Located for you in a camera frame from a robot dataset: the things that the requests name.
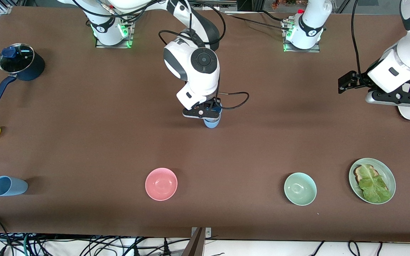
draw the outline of lettuce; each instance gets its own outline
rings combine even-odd
[[[390,192],[387,190],[387,185],[382,180],[381,175],[374,175],[369,165],[362,164],[358,174],[361,180],[358,186],[363,191],[363,197],[371,203],[384,203],[391,198]]]

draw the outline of blue pot handle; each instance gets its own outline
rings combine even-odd
[[[16,76],[8,76],[4,78],[4,80],[0,83],[0,99],[3,96],[4,90],[6,89],[7,85],[12,83],[17,79]]]

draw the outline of slice of toast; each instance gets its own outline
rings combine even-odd
[[[367,164],[369,169],[373,172],[374,176],[379,176],[380,174],[374,169],[373,165],[369,165]],[[354,171],[353,174],[355,175],[355,179],[357,180],[357,183],[360,183],[360,180],[362,179],[361,175],[360,175],[360,169],[362,168],[362,166],[360,165],[359,167],[357,167]]]

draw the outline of green bowl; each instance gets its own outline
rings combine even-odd
[[[382,180],[385,182],[387,185],[387,188],[389,189],[390,194],[392,195],[387,201],[383,203],[371,203],[370,201],[366,200],[363,197],[363,192],[358,186],[357,180],[355,178],[355,175],[353,174],[353,171],[359,167],[362,164],[370,164],[374,167],[374,169],[379,173],[379,175],[382,176]],[[362,158],[354,162],[352,167],[350,168],[349,171],[349,183],[350,187],[352,190],[355,192],[355,194],[363,201],[370,203],[370,204],[385,204],[388,201],[390,201],[393,198],[393,195],[395,194],[396,190],[396,183],[395,183],[395,177],[393,176],[392,171],[385,165],[383,162],[372,159],[372,158]]]
[[[317,187],[309,175],[294,173],[286,179],[284,193],[292,203],[298,206],[307,206],[316,199]]]

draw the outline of brown table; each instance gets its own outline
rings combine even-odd
[[[221,29],[216,13],[203,15]],[[30,185],[0,197],[8,230],[185,237],[207,226],[232,239],[410,241],[410,122],[395,107],[367,104],[365,89],[337,94],[337,79],[355,68],[350,16],[329,18],[319,54],[283,52],[279,30],[225,18],[221,90],[251,98],[208,129],[181,115],[183,83],[163,62],[157,32],[184,28],[169,13],[148,12],[126,50],[95,49],[77,9],[16,7],[2,16],[0,50],[28,43],[47,63],[0,102],[0,175]],[[358,16],[362,68],[404,34],[398,16]],[[392,169],[389,203],[351,191],[348,170],[363,157]],[[165,202],[144,189],[157,167],[179,180]],[[283,195],[293,172],[315,180],[311,205]]]

